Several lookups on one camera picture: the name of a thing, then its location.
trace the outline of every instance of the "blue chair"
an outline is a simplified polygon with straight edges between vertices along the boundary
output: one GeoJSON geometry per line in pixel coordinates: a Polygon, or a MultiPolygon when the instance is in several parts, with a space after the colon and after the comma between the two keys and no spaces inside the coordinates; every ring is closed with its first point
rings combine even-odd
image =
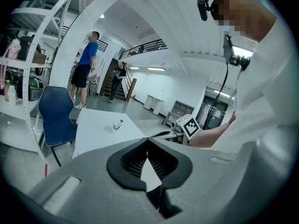
{"type": "Polygon", "coordinates": [[[63,87],[47,86],[38,102],[38,110],[43,119],[45,144],[50,147],[59,166],[61,164],[53,147],[75,140],[77,128],[70,119],[73,108],[71,96],[63,87]]]}

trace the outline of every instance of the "white table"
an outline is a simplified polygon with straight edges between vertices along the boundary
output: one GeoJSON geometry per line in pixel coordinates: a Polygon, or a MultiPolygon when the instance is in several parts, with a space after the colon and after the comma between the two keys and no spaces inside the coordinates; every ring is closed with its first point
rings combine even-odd
{"type": "Polygon", "coordinates": [[[124,113],[82,109],[77,124],[73,158],[94,149],[146,137],[124,113]],[[122,126],[114,130],[113,122],[121,119],[122,126]]]}
{"type": "Polygon", "coordinates": [[[154,109],[153,114],[158,115],[164,101],[148,94],[143,107],[147,110],[150,110],[155,100],[156,100],[156,104],[153,108],[154,109]]]}

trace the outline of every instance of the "floor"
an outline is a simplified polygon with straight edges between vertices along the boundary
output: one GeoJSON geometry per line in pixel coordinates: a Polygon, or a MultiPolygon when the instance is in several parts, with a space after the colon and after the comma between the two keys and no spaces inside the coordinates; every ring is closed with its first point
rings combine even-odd
{"type": "MultiPolygon", "coordinates": [[[[75,104],[80,102],[80,94],[76,97],[75,104]]],[[[87,108],[109,112],[121,112],[127,114],[136,126],[146,135],[152,136],[168,127],[162,126],[163,117],[154,115],[151,111],[143,108],[143,105],[135,100],[129,102],[115,100],[113,103],[107,101],[107,97],[90,95],[87,97],[87,108]]],[[[80,110],[71,112],[71,119],[77,119],[80,110]]],[[[37,110],[33,110],[31,115],[36,115],[37,110]]],[[[75,142],[65,144],[55,148],[55,152],[61,164],[71,160],[75,142]]],[[[50,150],[43,148],[49,164],[48,174],[58,168],[57,163],[50,150]]],[[[30,190],[45,177],[45,162],[35,152],[24,151],[9,147],[0,143],[0,166],[6,181],[27,194],[30,190]]]]}

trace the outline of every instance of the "white shelving unit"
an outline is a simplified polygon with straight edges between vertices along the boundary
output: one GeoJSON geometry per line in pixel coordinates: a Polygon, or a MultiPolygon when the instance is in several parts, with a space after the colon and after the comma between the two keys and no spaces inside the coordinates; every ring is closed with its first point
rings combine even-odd
{"type": "Polygon", "coordinates": [[[45,159],[41,147],[40,138],[43,133],[43,124],[39,119],[30,116],[30,112],[37,106],[38,100],[29,101],[29,77],[31,68],[48,68],[48,64],[32,63],[34,53],[40,38],[56,37],[57,43],[60,43],[63,21],[71,0],[59,0],[51,9],[41,8],[17,8],[11,14],[11,22],[8,26],[10,30],[25,32],[34,32],[35,36],[30,45],[26,60],[2,59],[2,64],[23,70],[23,99],[17,99],[17,105],[11,106],[5,101],[4,96],[0,96],[0,142],[12,147],[38,152],[42,159],[45,159]],[[64,12],[61,17],[60,26],[57,25],[55,14],[65,4],[64,12]]]}

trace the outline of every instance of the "stairs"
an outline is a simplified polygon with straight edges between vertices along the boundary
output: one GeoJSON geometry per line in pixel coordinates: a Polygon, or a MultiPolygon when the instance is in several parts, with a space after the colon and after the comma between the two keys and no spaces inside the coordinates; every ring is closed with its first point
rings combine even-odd
{"type": "MultiPolygon", "coordinates": [[[[107,74],[109,74],[109,77],[105,83],[103,96],[109,97],[111,95],[112,79],[114,77],[113,70],[114,70],[114,68],[109,67],[109,69],[107,71],[107,74]]],[[[122,84],[118,88],[115,98],[126,101],[126,96],[125,96],[125,93],[123,92],[122,84]]]]}

